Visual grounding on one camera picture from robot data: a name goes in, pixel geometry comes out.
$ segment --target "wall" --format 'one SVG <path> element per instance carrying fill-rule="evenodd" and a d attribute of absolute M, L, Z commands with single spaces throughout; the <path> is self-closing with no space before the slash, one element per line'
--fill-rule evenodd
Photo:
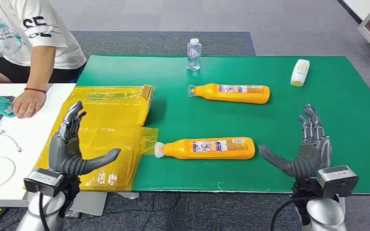
<path fill-rule="evenodd" d="M 370 13 L 370 0 L 344 0 L 344 2 L 364 20 Z"/>

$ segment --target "white bottle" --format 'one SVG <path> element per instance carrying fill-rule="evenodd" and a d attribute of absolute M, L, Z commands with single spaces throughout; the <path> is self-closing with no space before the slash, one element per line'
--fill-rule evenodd
<path fill-rule="evenodd" d="M 307 77 L 308 69 L 310 68 L 310 61 L 299 59 L 294 66 L 293 74 L 291 75 L 290 84 L 293 86 L 301 87 L 304 85 L 305 78 Z"/>
<path fill-rule="evenodd" d="M 188 69 L 191 71 L 197 71 L 200 69 L 200 55 L 202 52 L 202 45 L 199 43 L 199 39 L 193 38 L 188 43 L 186 53 L 188 55 Z"/>

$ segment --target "orange bottle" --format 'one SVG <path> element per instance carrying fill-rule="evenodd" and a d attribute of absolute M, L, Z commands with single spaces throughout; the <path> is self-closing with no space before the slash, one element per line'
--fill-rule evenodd
<path fill-rule="evenodd" d="M 220 85 L 215 83 L 204 86 L 190 85 L 190 97 L 200 96 L 208 100 L 221 100 L 242 103 L 267 103 L 270 97 L 270 88 L 260 85 Z"/>
<path fill-rule="evenodd" d="M 254 156 L 254 143 L 248 137 L 183 139 L 173 143 L 155 144 L 155 156 L 172 156 L 178 159 L 236 159 Z"/>

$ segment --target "black cable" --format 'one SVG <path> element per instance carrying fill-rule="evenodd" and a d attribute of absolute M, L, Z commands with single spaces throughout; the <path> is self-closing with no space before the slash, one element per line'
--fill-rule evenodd
<path fill-rule="evenodd" d="M 43 211 L 43 193 L 42 192 L 40 192 L 39 194 L 39 216 L 40 216 L 40 219 L 42 221 L 45 231 L 50 231 L 49 226 L 47 226 L 45 214 Z"/>
<path fill-rule="evenodd" d="M 177 207 L 177 205 L 179 203 L 179 200 L 181 199 L 182 195 L 183 195 L 182 193 L 179 195 L 179 197 L 176 199 L 175 205 L 173 207 L 161 208 L 161 209 L 157 209 L 157 210 L 127 209 L 127 210 L 122 210 L 122 211 L 118 211 L 118 212 L 105 213 L 102 216 L 94 216 L 94 217 L 89 217 L 89 218 L 80 218 L 79 220 L 84 220 L 84 221 L 75 222 L 73 224 L 70 224 L 67 228 L 64 228 L 63 231 L 68 230 L 68 229 L 72 228 L 75 225 L 81 224 L 82 222 L 85 222 L 85 220 L 90 220 L 90 219 L 95 219 L 95 218 L 102 218 L 102 217 L 105 217 L 105 216 L 108 216 L 108 215 L 112 215 L 112 214 L 121 214 L 121 213 L 126 213 L 126 212 L 152 212 L 152 213 L 156 213 L 156 212 L 160 212 L 160 211 L 176 209 L 176 207 Z"/>
<path fill-rule="evenodd" d="M 319 197 L 317 196 L 313 196 L 313 197 L 301 197 L 301 198 L 293 198 L 285 203 L 283 203 L 282 205 L 280 205 L 280 207 L 275 211 L 275 213 L 273 214 L 273 217 L 272 217 L 272 222 L 270 223 L 270 231 L 274 231 L 274 225 L 275 225 L 275 222 L 276 222 L 276 218 L 277 218 L 277 215 L 280 213 L 280 211 L 282 209 L 284 209 L 284 207 L 288 206 L 289 204 L 293 203 L 293 202 L 296 202 L 296 201 L 308 201 L 308 200 L 314 200 L 314 199 L 318 199 Z"/>

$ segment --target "yellow plastic bag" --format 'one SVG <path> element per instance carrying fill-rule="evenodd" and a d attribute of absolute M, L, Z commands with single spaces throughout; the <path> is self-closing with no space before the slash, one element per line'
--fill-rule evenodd
<path fill-rule="evenodd" d="M 87 115 L 80 130 L 80 150 L 84 159 L 104 155 L 120 148 L 116 161 L 81 176 L 82 191 L 128 191 L 143 153 L 153 152 L 158 129 L 143 128 L 149 111 L 153 88 L 76 87 L 65 101 L 46 142 L 37 167 L 47 168 L 50 139 L 59 129 L 66 111 L 75 102 L 83 103 Z"/>

